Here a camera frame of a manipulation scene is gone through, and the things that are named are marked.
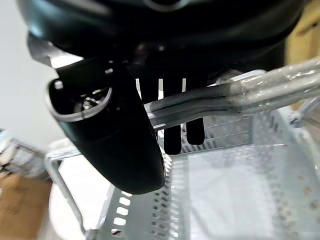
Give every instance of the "circular opening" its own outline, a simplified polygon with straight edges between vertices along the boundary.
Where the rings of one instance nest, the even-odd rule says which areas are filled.
[[[144,0],[151,9],[158,12],[171,12],[183,8],[189,0]]]
[[[178,2],[180,2],[181,0],[151,0],[152,2],[159,4],[159,5],[173,5],[173,4],[177,4]]]

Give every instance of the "cardboard box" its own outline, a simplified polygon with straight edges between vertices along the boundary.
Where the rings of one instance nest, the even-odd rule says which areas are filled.
[[[51,184],[20,175],[0,178],[0,240],[36,240]]]

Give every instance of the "plastic wrap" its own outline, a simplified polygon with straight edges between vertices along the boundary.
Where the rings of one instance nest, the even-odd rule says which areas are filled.
[[[156,130],[210,115],[249,115],[320,95],[320,57],[145,105]]]

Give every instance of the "perforated metal shelf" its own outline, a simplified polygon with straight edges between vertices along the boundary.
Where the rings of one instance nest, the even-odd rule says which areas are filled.
[[[282,108],[207,117],[205,143],[164,155],[165,186],[114,189],[98,240],[318,240],[320,181],[302,131]]]

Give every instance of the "metal rack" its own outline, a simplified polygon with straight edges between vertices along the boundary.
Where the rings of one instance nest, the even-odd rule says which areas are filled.
[[[164,155],[165,186],[143,195],[113,188],[98,230],[82,229],[83,233],[88,240],[319,239],[320,155],[309,134],[290,124],[291,114],[291,109],[284,107],[250,117],[206,117],[207,139],[201,146],[187,144],[182,127],[181,154]],[[51,162],[80,154],[71,148],[51,156]],[[55,173],[50,165],[48,169],[51,175]],[[208,178],[216,175],[226,176],[229,198]],[[81,222],[76,203],[65,194],[67,186],[61,185],[63,179],[52,178]],[[204,184],[206,178],[210,185]],[[204,201],[199,203],[197,196]],[[219,205],[217,198],[230,201],[230,206]],[[234,235],[221,230],[223,226],[215,227],[224,220],[215,212],[228,212],[228,208],[236,209],[232,224],[229,222]]]

